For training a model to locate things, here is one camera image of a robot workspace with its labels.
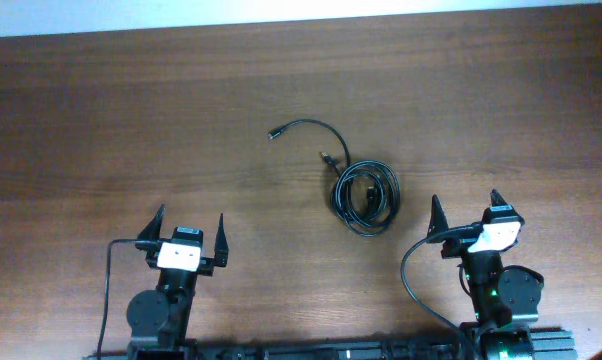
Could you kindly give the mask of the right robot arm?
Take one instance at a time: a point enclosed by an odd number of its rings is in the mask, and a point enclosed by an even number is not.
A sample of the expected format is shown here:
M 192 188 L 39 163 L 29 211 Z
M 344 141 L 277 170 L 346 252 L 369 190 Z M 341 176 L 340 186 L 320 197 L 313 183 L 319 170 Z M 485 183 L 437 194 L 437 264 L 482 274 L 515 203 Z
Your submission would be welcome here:
M 465 289 L 476 321 L 461 326 L 484 359 L 532 359 L 529 325 L 539 318 L 543 276 L 520 265 L 505 266 L 501 254 L 517 244 L 524 218 L 497 190 L 482 218 L 451 227 L 437 196 L 432 197 L 427 235 L 442 245 L 444 259 L 461 260 Z

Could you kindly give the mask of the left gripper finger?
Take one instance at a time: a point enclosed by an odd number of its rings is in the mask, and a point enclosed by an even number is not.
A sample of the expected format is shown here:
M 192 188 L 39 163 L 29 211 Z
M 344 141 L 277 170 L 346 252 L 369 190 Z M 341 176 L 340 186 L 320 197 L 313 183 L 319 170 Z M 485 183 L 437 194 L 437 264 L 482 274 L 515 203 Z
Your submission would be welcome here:
M 224 216 L 220 214 L 214 244 L 214 266 L 225 268 L 229 257 L 229 246 L 224 229 Z
M 163 217 L 165 214 L 165 205 L 162 204 L 154 217 L 137 235 L 135 247 L 139 250 L 157 250 L 160 243 L 160 232 Z

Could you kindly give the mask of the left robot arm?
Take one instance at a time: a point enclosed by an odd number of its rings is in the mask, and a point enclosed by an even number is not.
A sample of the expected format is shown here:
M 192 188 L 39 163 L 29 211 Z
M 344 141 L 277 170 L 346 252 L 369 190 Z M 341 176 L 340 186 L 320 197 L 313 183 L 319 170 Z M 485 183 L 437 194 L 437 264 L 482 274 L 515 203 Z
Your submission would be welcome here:
M 213 255 L 203 255 L 203 231 L 177 227 L 162 238 L 165 208 L 137 236 L 135 247 L 146 253 L 148 266 L 159 271 L 155 288 L 133 297 L 126 310 L 131 340 L 129 359 L 195 359 L 196 344 L 186 338 L 195 287 L 200 276 L 211 277 L 227 266 L 229 246 L 224 222 L 218 222 Z

